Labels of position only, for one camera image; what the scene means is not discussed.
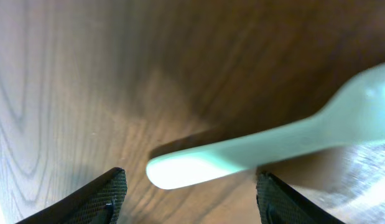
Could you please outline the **pale green plastic fork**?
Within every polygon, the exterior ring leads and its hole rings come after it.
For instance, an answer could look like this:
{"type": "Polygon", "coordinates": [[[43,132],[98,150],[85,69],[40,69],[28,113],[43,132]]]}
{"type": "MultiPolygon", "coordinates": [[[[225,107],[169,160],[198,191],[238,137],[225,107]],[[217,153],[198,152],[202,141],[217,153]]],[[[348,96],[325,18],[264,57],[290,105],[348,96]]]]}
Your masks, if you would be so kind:
{"type": "Polygon", "coordinates": [[[151,159],[148,179],[171,190],[332,147],[385,144],[385,63],[348,80],[314,115],[151,159]]]}

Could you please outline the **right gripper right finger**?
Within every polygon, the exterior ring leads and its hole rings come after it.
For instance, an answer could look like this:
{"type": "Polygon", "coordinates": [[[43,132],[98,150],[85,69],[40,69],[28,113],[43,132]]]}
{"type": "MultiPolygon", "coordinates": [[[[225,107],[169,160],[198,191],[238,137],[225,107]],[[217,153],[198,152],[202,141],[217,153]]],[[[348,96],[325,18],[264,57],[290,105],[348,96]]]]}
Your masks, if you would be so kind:
{"type": "Polygon", "coordinates": [[[260,173],[256,190],[262,224],[343,224],[270,172],[260,173]]]}

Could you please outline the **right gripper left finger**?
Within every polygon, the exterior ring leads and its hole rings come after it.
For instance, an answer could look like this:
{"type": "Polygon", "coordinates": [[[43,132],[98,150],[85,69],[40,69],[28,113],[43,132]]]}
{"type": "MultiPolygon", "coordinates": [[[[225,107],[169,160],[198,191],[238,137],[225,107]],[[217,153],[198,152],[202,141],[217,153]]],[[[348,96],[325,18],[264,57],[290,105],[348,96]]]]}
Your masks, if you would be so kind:
{"type": "Polygon", "coordinates": [[[127,194],[125,170],[114,167],[21,223],[116,224],[127,194]]]}

